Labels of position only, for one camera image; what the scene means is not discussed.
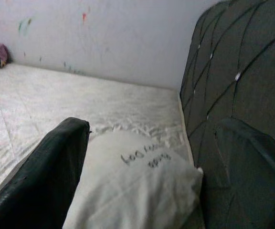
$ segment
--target bed frame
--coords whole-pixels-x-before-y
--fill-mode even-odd
[[[253,221],[249,209],[263,205],[235,201],[236,193],[248,187],[235,187],[229,169],[242,170],[243,179],[247,172],[240,163],[226,164],[232,152],[222,155],[216,131],[222,119],[232,117],[275,140],[275,0],[224,1],[202,14],[180,97],[195,166],[205,172],[201,204],[206,227],[255,228],[262,219]],[[260,159],[249,160],[260,171]],[[249,188],[261,191],[262,185]]]

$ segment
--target paint stain on wall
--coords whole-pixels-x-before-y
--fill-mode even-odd
[[[19,34],[23,34],[24,36],[27,34],[27,30],[32,23],[32,18],[25,18],[21,20],[19,23]]]
[[[82,21],[83,21],[83,23],[86,21],[86,13],[82,14]]]

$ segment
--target white mattress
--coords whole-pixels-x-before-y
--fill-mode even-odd
[[[174,149],[192,164],[176,91],[8,64],[0,69],[0,183],[67,117],[96,135],[130,130]]]

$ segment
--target tufted headboard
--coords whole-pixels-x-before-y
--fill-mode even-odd
[[[233,117],[275,140],[275,0],[224,1],[201,15],[180,97],[194,162],[205,173],[206,226],[226,228],[234,195],[214,130]]]

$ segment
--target red paint mark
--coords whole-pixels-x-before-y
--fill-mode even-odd
[[[86,20],[86,13],[82,14],[82,20],[85,22],[85,20]]]

